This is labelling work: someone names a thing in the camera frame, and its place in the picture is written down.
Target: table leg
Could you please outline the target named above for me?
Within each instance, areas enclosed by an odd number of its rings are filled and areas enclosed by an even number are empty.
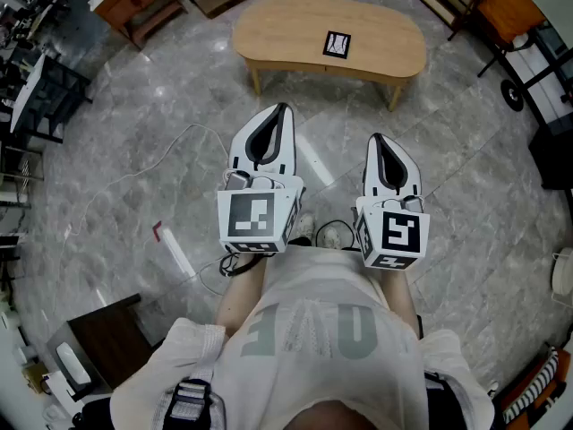
[[[392,95],[392,101],[388,105],[389,111],[394,111],[396,104],[398,103],[398,98],[400,97],[400,92],[402,92],[403,86],[397,86],[394,88],[394,94]]]
[[[259,81],[259,71],[253,66],[249,66],[249,68],[251,69],[252,83],[254,84],[254,91],[257,93],[257,96],[260,96],[261,95],[261,82]]]

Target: wooden cabinet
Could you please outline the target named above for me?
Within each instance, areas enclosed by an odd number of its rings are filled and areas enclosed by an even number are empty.
[[[152,14],[145,22],[135,26],[131,23],[133,16],[141,12],[157,0],[103,0],[94,9],[94,13],[114,29],[124,35],[138,49],[141,49],[145,35],[159,24],[164,22],[173,13],[184,10],[178,0],[171,0],[157,12]]]

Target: box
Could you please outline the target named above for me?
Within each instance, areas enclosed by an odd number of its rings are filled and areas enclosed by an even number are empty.
[[[377,203],[363,205],[355,223],[364,264],[404,271],[426,254],[430,215]]]
[[[238,253],[284,252],[301,194],[296,188],[219,191],[219,242]]]

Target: chair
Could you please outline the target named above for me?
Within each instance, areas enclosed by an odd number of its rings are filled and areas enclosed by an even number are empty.
[[[473,20],[485,37],[497,47],[493,59],[477,74],[481,77],[496,60],[508,52],[531,47],[534,37],[530,30],[543,23],[545,16],[531,0],[483,0],[472,13],[470,20]],[[458,31],[455,30],[448,41],[452,40]],[[516,47],[513,44],[514,39],[526,33],[529,35],[526,43]]]

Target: shoe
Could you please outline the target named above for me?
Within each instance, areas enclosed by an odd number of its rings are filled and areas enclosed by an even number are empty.
[[[324,231],[324,247],[333,248],[335,250],[342,248],[340,244],[340,234],[333,227],[328,227]]]
[[[312,233],[314,232],[314,215],[305,213],[299,220],[296,226],[295,237],[307,237],[312,240]]]

